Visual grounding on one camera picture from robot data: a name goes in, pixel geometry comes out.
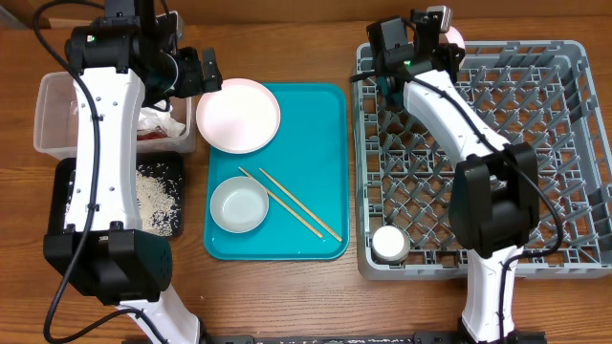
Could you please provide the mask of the large pink plate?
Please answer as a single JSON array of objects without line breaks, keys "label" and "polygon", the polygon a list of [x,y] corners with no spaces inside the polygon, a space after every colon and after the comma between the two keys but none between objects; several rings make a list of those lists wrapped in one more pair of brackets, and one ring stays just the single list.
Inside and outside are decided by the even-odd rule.
[{"label": "large pink plate", "polygon": [[202,95],[196,123],[204,140],[231,154],[249,154],[272,141],[281,111],[273,93],[246,78],[226,79],[220,91]]}]

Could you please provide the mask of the white napkin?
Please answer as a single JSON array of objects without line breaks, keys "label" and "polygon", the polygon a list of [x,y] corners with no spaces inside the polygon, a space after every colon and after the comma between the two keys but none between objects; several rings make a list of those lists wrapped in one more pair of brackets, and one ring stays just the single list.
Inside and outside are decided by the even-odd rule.
[{"label": "white napkin", "polygon": [[186,126],[172,117],[172,110],[168,100],[161,100],[152,107],[141,108],[137,132],[161,129],[167,134],[167,138],[179,137]]}]

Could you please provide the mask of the grey bowl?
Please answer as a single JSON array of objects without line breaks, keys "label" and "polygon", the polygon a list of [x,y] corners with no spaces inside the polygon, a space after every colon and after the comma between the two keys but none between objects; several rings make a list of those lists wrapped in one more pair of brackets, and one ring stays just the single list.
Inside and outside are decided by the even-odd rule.
[{"label": "grey bowl", "polygon": [[215,224],[230,233],[247,233],[265,220],[269,196],[264,186],[249,177],[232,177],[213,191],[210,215]]}]

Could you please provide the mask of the pink bowl with rice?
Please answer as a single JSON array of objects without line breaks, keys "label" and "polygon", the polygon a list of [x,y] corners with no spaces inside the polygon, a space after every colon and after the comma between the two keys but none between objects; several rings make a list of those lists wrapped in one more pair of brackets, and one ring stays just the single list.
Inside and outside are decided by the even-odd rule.
[{"label": "pink bowl with rice", "polygon": [[465,41],[457,29],[450,26],[448,30],[439,35],[440,46],[454,53],[456,59],[462,62],[465,58]]}]

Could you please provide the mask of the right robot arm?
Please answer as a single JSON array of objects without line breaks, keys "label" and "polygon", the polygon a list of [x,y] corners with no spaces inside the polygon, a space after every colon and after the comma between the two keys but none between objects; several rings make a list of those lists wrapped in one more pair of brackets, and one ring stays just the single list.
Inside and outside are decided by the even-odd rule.
[{"label": "right robot arm", "polygon": [[469,264],[464,335],[518,343],[514,277],[539,214],[536,152],[497,134],[456,90],[466,50],[450,32],[446,7],[368,25],[372,74],[384,99],[419,120],[452,165],[448,220]]}]

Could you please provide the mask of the red snack wrapper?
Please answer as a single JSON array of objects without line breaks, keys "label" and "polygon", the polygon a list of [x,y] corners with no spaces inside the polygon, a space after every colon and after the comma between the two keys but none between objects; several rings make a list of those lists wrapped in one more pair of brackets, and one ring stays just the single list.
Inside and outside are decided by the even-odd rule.
[{"label": "red snack wrapper", "polygon": [[155,129],[150,131],[139,130],[137,132],[137,140],[159,140],[165,139],[167,134],[161,129]]}]

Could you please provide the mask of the white cup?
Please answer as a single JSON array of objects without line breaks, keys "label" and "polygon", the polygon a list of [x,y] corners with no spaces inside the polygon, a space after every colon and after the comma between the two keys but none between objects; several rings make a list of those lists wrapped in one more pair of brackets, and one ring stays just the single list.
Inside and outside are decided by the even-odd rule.
[{"label": "white cup", "polygon": [[399,265],[410,251],[409,236],[395,226],[379,227],[372,235],[371,249],[378,263]]}]

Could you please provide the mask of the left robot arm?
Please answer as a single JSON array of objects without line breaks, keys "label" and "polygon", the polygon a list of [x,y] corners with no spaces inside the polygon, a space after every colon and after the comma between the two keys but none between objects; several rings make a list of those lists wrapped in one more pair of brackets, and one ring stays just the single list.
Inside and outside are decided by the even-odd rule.
[{"label": "left robot arm", "polygon": [[136,192],[142,108],[220,89],[213,49],[179,46],[179,15],[151,1],[107,1],[75,28],[56,61],[73,78],[78,133],[70,207],[44,237],[46,260],[73,287],[128,315],[153,343],[207,343],[202,320],[171,284],[172,252],[145,232]]}]

